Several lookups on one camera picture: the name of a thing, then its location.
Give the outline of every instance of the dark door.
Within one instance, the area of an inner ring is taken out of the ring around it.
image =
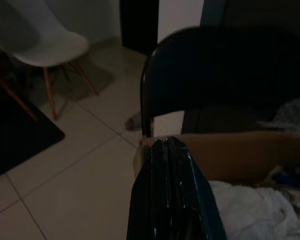
[[[122,45],[151,54],[157,45],[158,15],[159,0],[120,0]]]

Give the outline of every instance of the wall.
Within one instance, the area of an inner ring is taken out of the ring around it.
[[[69,30],[86,36],[92,43],[120,37],[119,0],[46,0]]]
[[[158,42],[171,33],[200,25],[204,0],[160,0]]]

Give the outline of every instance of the white fabric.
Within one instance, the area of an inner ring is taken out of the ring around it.
[[[0,0],[0,45],[38,67],[71,61],[89,48],[85,37],[61,25],[45,0]]]
[[[284,240],[300,227],[291,204],[272,188],[210,185],[229,240]]]

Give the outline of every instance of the white cloth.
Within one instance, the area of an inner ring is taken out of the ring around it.
[[[300,222],[288,200],[272,188],[211,181],[229,240],[284,240]]]

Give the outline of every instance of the black chair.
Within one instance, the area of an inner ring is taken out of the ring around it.
[[[197,27],[163,40],[140,86],[142,134],[151,119],[210,106],[277,108],[300,98],[300,40],[275,27]]]

